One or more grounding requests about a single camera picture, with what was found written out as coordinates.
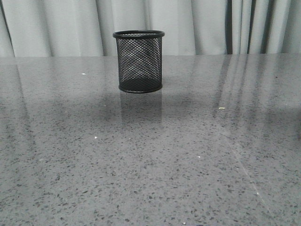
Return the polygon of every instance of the granite surface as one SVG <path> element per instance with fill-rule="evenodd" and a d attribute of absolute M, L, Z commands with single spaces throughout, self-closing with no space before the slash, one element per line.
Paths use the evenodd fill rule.
<path fill-rule="evenodd" d="M 1 226 L 301 225 L 301 55 L 0 58 Z"/>

